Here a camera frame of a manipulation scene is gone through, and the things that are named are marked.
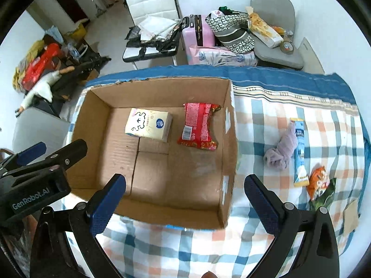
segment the plaid tablecloth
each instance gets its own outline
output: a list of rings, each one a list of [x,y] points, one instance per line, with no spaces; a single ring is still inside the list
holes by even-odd
[[[74,118],[83,102],[79,99]],[[339,253],[346,247],[343,211],[361,192],[365,171],[364,138],[358,108],[337,99],[234,86],[239,160],[228,226],[220,231],[192,231],[133,221],[113,215],[103,234],[97,235],[105,252],[124,277],[194,277],[212,271],[219,278],[246,277],[273,240],[250,206],[244,178],[256,174],[283,201],[308,209],[305,188],[293,185],[294,162],[284,171],[268,168],[265,151],[274,147],[290,117],[305,120],[305,166],[310,173],[324,165],[337,178],[334,202],[329,208]],[[69,195],[66,208],[80,199]],[[73,235],[70,242],[75,246]],[[286,273],[299,248],[298,234],[279,275]]]

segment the red package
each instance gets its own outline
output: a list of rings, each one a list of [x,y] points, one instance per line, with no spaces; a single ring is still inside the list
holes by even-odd
[[[217,143],[211,139],[210,118],[220,110],[220,106],[211,103],[186,103],[185,125],[178,144],[201,149],[216,150]]]
[[[62,56],[58,44],[52,43],[47,46],[41,57],[36,58],[26,69],[25,77],[22,80],[22,87],[29,91],[38,82],[45,69],[55,70],[57,64],[53,63],[53,57]]]

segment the white padded chair backrest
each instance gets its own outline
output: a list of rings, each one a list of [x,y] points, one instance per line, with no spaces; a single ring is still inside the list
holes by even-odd
[[[179,19],[175,0],[126,0],[126,2],[135,25],[148,16]]]

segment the open cardboard box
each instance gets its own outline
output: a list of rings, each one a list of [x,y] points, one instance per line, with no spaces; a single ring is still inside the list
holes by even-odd
[[[89,200],[118,173],[127,188],[116,213],[150,224],[194,229],[227,225],[237,158],[232,84],[210,77],[132,80],[90,90],[72,140],[82,138],[87,156],[67,173],[72,193]],[[210,130],[215,151],[177,144],[185,122],[183,104],[219,104]],[[131,108],[173,116],[167,143],[126,135]]]

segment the purple cloth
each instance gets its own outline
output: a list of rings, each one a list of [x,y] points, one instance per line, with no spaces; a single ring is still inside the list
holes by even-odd
[[[287,130],[282,135],[276,148],[270,148],[264,155],[264,160],[270,167],[275,167],[279,170],[287,168],[290,163],[290,158],[297,147],[297,138],[295,135],[295,124],[290,122]]]

